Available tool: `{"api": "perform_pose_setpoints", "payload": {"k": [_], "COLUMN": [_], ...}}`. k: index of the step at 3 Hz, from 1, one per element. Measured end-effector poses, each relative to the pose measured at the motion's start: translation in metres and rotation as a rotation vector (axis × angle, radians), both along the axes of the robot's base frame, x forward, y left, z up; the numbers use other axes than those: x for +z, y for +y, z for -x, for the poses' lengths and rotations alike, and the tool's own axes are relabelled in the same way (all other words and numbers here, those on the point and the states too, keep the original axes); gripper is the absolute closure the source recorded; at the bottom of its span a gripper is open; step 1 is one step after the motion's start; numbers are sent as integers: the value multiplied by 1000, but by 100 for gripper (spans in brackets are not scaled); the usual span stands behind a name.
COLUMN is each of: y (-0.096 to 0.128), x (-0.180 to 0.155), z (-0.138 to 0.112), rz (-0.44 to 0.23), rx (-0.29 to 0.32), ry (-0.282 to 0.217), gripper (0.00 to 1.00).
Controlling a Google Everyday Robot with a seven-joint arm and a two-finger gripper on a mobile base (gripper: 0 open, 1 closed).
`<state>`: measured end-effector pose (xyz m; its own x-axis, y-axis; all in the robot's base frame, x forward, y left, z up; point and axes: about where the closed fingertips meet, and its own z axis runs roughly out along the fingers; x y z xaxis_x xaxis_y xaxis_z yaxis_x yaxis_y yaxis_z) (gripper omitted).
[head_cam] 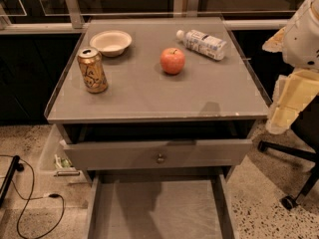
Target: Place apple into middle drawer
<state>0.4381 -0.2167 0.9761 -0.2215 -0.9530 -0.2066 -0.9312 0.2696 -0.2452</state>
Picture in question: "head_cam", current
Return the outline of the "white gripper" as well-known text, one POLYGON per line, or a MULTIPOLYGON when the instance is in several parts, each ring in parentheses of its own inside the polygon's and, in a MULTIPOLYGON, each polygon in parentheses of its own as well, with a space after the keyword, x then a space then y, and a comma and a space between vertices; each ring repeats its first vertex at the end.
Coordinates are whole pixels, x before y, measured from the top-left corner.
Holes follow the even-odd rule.
POLYGON ((319 72, 310 70, 319 69, 319 0, 305 0, 286 27, 270 37, 262 49, 282 51, 283 61, 296 67, 289 76, 278 77, 268 112, 267 131, 282 134, 319 95, 319 72))

